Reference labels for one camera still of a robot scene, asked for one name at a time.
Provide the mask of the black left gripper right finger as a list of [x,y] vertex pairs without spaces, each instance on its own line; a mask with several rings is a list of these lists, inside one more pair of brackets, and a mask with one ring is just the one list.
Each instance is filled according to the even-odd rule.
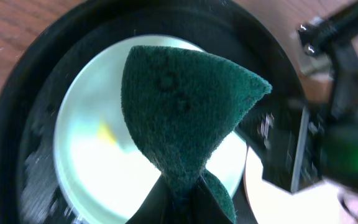
[[200,176],[191,191],[192,224],[232,224]]

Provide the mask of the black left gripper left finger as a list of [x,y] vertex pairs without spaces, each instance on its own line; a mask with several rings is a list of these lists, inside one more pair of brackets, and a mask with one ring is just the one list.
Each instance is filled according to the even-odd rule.
[[172,222],[172,194],[160,176],[142,205],[126,224],[169,224]]

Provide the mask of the round black tray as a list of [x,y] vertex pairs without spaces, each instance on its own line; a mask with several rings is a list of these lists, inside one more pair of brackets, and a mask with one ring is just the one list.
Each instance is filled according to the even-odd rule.
[[275,37],[232,1],[86,1],[36,38],[0,95],[0,223],[77,222],[53,167],[58,109],[94,56],[145,34],[178,37],[228,58],[266,79],[274,97],[304,97]]

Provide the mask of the green yellow sponge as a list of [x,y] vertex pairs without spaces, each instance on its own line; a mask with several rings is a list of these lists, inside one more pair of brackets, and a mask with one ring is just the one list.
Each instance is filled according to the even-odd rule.
[[191,223],[191,191],[200,176],[235,222],[231,196],[206,163],[271,89],[255,73],[206,52],[147,45],[130,49],[122,76],[122,113],[138,150],[171,191],[171,223]]

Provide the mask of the far mint green plate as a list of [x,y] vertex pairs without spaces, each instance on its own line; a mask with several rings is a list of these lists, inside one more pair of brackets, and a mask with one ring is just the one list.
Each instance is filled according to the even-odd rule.
[[82,65],[58,112],[53,138],[55,171],[77,223],[125,223],[160,176],[137,149],[121,111],[121,80],[135,45],[197,50],[164,35],[122,40]]

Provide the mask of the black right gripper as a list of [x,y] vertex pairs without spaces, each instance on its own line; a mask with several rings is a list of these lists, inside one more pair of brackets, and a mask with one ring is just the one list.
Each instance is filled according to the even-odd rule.
[[358,193],[357,35],[358,1],[297,29],[301,71],[329,72],[333,87],[325,104],[274,94],[240,124],[267,182],[294,194],[327,178]]

